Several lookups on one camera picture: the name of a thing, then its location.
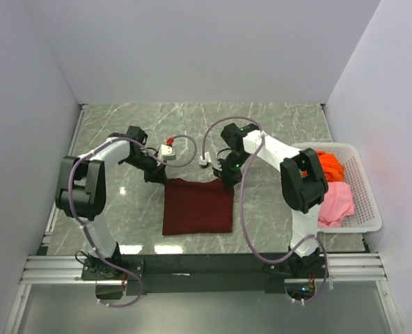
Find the dark red t shirt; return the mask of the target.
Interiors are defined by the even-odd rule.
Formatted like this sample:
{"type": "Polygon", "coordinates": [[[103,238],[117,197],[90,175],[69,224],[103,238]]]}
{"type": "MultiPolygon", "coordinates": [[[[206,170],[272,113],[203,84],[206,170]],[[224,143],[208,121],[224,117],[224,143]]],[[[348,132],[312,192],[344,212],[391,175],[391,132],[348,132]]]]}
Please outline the dark red t shirt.
{"type": "Polygon", "coordinates": [[[225,234],[233,227],[235,191],[222,180],[169,180],[164,187],[163,236],[225,234]]]}

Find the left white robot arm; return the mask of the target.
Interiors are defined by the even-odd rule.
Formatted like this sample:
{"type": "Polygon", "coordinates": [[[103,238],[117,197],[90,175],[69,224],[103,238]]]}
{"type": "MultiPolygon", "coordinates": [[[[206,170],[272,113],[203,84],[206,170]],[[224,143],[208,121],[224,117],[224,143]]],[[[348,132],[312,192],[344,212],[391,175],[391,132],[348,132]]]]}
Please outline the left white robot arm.
{"type": "Polygon", "coordinates": [[[144,148],[148,135],[140,127],[130,126],[124,134],[112,133],[108,140],[88,153],[86,160],[66,156],[61,160],[56,187],[56,207],[65,215],[79,219],[79,226],[90,249],[85,265],[108,280],[122,272],[118,242],[112,237],[102,214],[106,204],[106,171],[113,166],[129,164],[143,171],[146,182],[165,184],[165,165],[159,154],[144,148]]]}

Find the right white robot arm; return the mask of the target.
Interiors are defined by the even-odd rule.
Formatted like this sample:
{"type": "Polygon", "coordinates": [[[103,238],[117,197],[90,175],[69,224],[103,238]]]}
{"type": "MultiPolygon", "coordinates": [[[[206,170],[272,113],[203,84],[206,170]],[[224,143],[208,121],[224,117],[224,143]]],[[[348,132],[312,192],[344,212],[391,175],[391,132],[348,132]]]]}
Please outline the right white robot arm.
{"type": "Polygon", "coordinates": [[[300,150],[267,135],[259,125],[238,127],[226,125],[221,138],[230,153],[213,165],[214,175],[223,181],[225,189],[240,183],[240,199],[244,199],[244,182],[254,158],[274,167],[280,173],[284,201],[292,210],[292,238],[289,252],[277,260],[269,260],[257,252],[251,243],[244,221],[244,204],[239,204],[240,223],[244,238],[252,253],[266,264],[276,267],[285,264],[284,272],[303,278],[320,264],[317,238],[318,216],[328,192],[317,152],[311,148],[300,150]]]}

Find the black base beam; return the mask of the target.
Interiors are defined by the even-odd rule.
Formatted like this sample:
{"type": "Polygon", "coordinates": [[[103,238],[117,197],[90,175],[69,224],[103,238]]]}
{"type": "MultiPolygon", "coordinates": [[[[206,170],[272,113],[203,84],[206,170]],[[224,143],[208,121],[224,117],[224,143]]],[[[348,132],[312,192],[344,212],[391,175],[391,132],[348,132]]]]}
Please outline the black base beam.
{"type": "Polygon", "coordinates": [[[280,264],[267,264],[250,253],[122,255],[120,265],[131,273],[87,259],[81,272],[84,282],[113,282],[128,296],[138,294],[141,278],[146,294],[175,292],[285,293],[287,280],[323,278],[324,258],[319,253],[302,260],[293,255],[280,264]]]}

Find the orange t shirt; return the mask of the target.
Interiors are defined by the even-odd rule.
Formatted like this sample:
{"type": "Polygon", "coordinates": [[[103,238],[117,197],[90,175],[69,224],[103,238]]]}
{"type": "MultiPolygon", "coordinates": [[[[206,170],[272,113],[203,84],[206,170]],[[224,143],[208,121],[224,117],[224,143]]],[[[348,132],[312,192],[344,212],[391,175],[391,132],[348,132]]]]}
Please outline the orange t shirt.
{"type": "Polygon", "coordinates": [[[318,150],[317,156],[327,182],[344,181],[344,166],[338,161],[334,154],[318,150]]]}

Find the pink t shirt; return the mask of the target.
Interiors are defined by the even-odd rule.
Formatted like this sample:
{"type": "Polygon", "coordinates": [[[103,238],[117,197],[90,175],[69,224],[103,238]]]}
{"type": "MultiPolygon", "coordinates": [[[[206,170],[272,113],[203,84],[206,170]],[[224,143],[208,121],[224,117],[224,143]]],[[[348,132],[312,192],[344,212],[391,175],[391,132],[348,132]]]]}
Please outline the pink t shirt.
{"type": "Polygon", "coordinates": [[[351,187],[345,182],[329,182],[319,211],[319,228],[341,228],[344,219],[355,213],[351,187]]]}

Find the white plastic basket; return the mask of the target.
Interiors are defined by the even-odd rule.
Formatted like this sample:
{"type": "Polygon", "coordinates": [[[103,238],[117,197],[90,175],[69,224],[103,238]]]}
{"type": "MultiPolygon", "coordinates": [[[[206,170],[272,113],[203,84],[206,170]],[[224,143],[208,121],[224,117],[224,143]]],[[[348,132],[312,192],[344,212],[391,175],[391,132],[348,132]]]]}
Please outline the white plastic basket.
{"type": "Polygon", "coordinates": [[[338,228],[320,227],[323,233],[367,233],[382,227],[382,218],[374,198],[370,182],[357,149],[346,143],[304,142],[294,143],[294,147],[304,150],[312,148],[333,154],[344,166],[344,181],[350,185],[355,211],[347,216],[338,228]]]}

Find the aluminium rail frame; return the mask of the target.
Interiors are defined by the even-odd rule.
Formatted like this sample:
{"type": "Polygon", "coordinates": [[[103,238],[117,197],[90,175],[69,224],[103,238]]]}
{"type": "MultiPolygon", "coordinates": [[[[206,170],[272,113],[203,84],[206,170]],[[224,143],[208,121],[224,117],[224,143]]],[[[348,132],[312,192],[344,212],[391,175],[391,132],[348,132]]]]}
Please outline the aluminium rail frame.
{"type": "Polygon", "coordinates": [[[121,285],[121,280],[82,280],[83,265],[72,256],[29,256],[20,283],[25,285],[121,285]]]}

